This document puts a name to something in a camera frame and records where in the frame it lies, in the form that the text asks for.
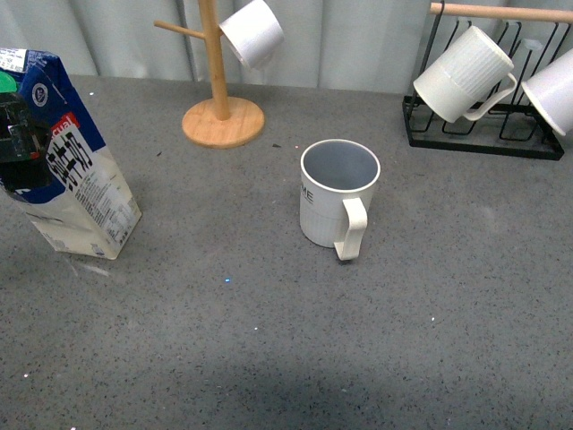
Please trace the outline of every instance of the white ceramic cup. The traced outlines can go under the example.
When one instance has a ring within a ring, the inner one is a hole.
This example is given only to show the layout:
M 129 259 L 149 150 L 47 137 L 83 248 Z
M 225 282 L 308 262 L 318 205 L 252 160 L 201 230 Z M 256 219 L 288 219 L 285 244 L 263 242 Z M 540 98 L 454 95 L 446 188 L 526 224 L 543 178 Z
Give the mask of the white ceramic cup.
M 330 139 L 301 157 L 301 229 L 311 241 L 335 247 L 340 260 L 360 251 L 380 162 L 365 146 Z
M 454 123 L 463 116 L 477 121 L 517 87 L 510 72 L 511 59 L 475 26 L 471 26 L 415 81 L 422 100 L 441 118 Z M 501 79 L 508 76 L 511 86 L 494 93 L 479 109 L 469 109 Z
M 521 82 L 531 104 L 555 132 L 573 130 L 573 49 Z
M 285 40 L 275 14 L 263 0 L 252 0 L 219 27 L 241 64 L 250 69 L 263 67 Z

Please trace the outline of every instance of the wooden base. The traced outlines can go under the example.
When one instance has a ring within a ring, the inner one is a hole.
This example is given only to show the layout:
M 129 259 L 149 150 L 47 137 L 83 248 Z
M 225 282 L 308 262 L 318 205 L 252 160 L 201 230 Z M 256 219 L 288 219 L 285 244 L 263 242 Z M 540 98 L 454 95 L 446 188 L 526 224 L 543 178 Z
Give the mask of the wooden base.
M 187 138 L 209 148 L 234 148 L 259 135 L 265 125 L 262 110 L 249 100 L 228 98 L 231 117 L 215 117 L 214 99 L 204 100 L 187 111 L 182 127 Z

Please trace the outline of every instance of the green cap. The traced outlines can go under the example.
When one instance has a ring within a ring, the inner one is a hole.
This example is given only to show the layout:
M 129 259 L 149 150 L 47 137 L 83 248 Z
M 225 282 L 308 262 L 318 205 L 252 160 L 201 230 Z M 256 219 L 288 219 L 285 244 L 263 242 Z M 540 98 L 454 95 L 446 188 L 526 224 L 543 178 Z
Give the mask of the green cap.
M 0 72 L 0 92 L 16 92 L 16 81 L 8 73 Z

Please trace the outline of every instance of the mug handle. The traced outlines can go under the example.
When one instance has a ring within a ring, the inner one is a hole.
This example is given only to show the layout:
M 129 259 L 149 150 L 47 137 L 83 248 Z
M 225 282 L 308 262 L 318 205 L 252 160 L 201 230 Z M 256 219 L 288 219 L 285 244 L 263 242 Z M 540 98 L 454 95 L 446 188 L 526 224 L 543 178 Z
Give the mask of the mug handle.
M 368 215 L 359 197 L 345 199 L 342 203 L 344 203 L 348 214 L 348 231 L 344 242 L 335 242 L 334 247 L 337 250 L 338 258 L 344 261 L 352 260 L 358 256 L 362 236 L 368 224 Z
M 479 109 L 475 110 L 474 112 L 465 112 L 464 118 L 469 119 L 470 121 L 477 121 L 482 116 L 484 116 L 488 110 L 493 108 L 499 101 L 501 101 L 501 99 L 511 94 L 517 87 L 517 80 L 516 77 L 511 73 L 508 73 L 508 77 L 513 81 L 513 85 L 511 87 L 493 94 L 480 106 Z

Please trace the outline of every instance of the wooden rod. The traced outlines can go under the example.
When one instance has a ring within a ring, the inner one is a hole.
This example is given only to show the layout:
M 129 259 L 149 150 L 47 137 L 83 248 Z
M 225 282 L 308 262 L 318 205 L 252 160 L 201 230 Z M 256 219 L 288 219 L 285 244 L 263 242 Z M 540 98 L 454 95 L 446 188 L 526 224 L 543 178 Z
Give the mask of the wooden rod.
M 441 7 L 441 3 L 432 3 L 430 5 L 430 14 L 439 15 L 441 13 Z M 550 9 L 446 3 L 444 5 L 443 14 L 473 18 L 494 18 L 498 20 L 563 22 L 573 24 L 573 11 L 555 11 Z
M 227 82 L 225 81 L 225 67 L 223 66 L 223 49 L 217 18 L 217 0 L 199 0 L 201 24 L 205 34 L 205 48 L 209 60 L 211 90 L 215 102 L 215 117 L 225 121 L 231 117 L 227 96 Z
M 169 22 L 155 20 L 153 22 L 153 25 L 155 25 L 156 27 L 160 27 L 161 29 L 184 34 L 185 36 L 191 36 L 192 38 L 203 39 L 203 40 L 205 39 L 205 35 L 200 31 L 189 30 L 186 29 L 185 27 L 179 27 L 178 25 L 170 24 Z

